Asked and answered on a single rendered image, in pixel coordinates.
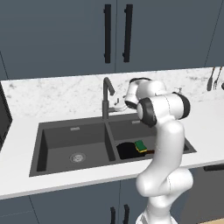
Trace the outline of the hanging grey fork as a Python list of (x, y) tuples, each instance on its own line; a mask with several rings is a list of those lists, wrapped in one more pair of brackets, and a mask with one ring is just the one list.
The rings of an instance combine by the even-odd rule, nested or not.
[(217, 78), (216, 78), (216, 80), (213, 83), (213, 90), (217, 89), (217, 85), (218, 85), (218, 81), (219, 81), (219, 78), (220, 78), (220, 75), (221, 75), (222, 68), (223, 68), (223, 66), (220, 67), (220, 70), (218, 72)]

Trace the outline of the black appliance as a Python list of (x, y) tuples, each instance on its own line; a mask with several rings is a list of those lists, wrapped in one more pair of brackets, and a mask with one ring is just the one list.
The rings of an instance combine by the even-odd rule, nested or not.
[(12, 123), (11, 112), (6, 101), (3, 86), (0, 82), (0, 150)]

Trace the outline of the hanging grey spoon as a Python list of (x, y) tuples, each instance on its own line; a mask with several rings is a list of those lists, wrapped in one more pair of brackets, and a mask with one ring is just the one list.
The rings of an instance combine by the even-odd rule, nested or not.
[(214, 75), (215, 66), (213, 67), (212, 73), (208, 79), (207, 85), (206, 85), (206, 91), (209, 92), (212, 89), (213, 84), (213, 75)]

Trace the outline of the green and yellow sponge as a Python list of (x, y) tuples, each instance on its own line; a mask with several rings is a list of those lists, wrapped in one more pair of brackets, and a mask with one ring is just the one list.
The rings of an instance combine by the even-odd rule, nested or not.
[(135, 141), (135, 147), (139, 153), (143, 153), (147, 151), (147, 147), (144, 145), (144, 142), (142, 140)]

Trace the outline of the narrow blue-grey wall cupboard door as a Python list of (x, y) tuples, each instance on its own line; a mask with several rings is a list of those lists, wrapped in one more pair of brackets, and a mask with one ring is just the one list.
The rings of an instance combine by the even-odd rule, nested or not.
[(206, 66), (224, 66), (224, 2), (220, 8), (220, 14), (206, 59)]

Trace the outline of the grey dishwasher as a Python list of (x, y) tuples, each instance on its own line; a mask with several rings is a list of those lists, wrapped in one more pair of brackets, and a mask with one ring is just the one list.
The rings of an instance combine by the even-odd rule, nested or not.
[(224, 218), (224, 170), (204, 171), (203, 167), (193, 170), (193, 187), (179, 224), (200, 224)]

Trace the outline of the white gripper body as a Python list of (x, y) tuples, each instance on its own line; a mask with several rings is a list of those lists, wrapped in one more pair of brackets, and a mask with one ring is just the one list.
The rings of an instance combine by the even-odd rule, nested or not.
[(119, 102), (114, 106), (115, 112), (122, 112), (127, 108), (123, 98), (119, 99)]

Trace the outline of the blue-grey base cupboard door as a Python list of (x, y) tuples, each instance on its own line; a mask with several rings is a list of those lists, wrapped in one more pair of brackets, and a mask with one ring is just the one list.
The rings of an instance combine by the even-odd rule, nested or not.
[(39, 224), (110, 224), (119, 204), (119, 182), (76, 187), (31, 196)]
[(0, 199), (0, 224), (39, 224), (30, 198)]
[(120, 206), (119, 224), (123, 224), (124, 205), (129, 205), (129, 224), (136, 224), (138, 216), (147, 206), (148, 199), (141, 196), (137, 191), (136, 180), (134, 178), (120, 181)]

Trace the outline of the dark grey double sink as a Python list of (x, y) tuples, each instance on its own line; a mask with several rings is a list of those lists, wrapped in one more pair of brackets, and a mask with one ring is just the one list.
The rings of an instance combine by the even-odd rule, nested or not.
[(32, 177), (151, 159), (120, 159), (116, 146), (142, 140), (154, 151), (157, 130), (140, 122), (137, 114), (42, 122), (38, 126), (31, 161)]

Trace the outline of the dark grey tap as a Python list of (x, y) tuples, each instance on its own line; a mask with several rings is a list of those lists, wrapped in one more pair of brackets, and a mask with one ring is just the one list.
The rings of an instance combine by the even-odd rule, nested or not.
[(108, 94), (114, 95), (115, 90), (108, 77), (103, 79), (103, 99), (102, 99), (102, 119), (106, 120), (109, 118), (109, 113), (115, 112), (114, 108), (109, 106)]

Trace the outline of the black pan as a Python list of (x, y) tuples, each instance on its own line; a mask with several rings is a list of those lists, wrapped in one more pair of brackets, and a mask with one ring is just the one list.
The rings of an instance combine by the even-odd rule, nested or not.
[(154, 150), (139, 152), (136, 149), (135, 144), (131, 142), (119, 143), (116, 146), (116, 148), (117, 148), (120, 159), (140, 158), (140, 157), (144, 157), (147, 154), (154, 153)]

